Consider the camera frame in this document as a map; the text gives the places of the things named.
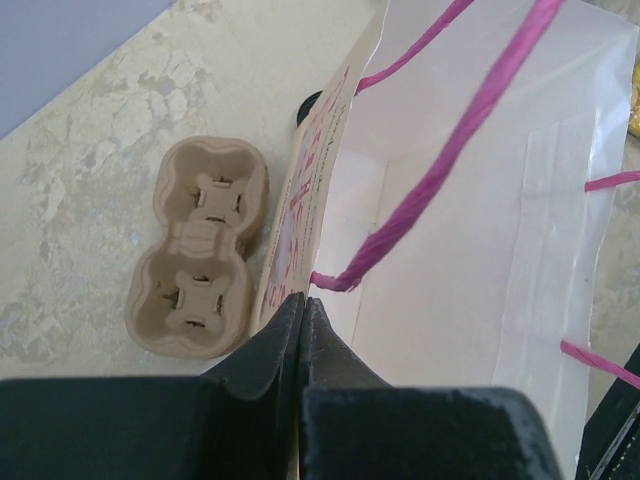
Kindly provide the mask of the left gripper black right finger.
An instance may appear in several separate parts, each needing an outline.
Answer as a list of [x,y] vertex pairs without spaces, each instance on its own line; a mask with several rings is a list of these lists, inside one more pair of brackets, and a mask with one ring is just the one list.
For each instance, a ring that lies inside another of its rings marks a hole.
[[303,479],[559,479],[542,418],[521,393],[392,387],[331,327],[318,299],[300,333]]

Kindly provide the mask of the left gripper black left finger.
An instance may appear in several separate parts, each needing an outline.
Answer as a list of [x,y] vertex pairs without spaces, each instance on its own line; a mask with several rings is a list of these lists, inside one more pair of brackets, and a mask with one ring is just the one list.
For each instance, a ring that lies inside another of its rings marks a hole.
[[1,385],[5,479],[282,479],[305,299],[198,376]]

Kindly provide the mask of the cardboard cup carrier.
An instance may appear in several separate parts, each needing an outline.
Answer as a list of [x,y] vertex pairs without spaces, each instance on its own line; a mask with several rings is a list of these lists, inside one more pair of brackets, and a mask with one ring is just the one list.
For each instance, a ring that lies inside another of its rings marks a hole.
[[208,360],[240,341],[254,299],[246,253],[268,194],[264,157],[243,140],[191,137],[165,154],[153,195],[165,235],[138,261],[126,302],[126,328],[140,347]]

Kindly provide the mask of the brown paper bag pink handles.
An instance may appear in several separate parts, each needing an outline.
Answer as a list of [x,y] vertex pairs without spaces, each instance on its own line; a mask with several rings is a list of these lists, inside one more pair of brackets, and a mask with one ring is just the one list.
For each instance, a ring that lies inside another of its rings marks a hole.
[[585,186],[623,163],[639,29],[566,1],[414,227],[349,293],[341,273],[442,150],[531,9],[476,1],[397,73],[359,90],[445,10],[384,1],[294,137],[251,321],[294,291],[397,386],[502,386],[543,417],[573,478],[589,371],[593,279],[614,193]]

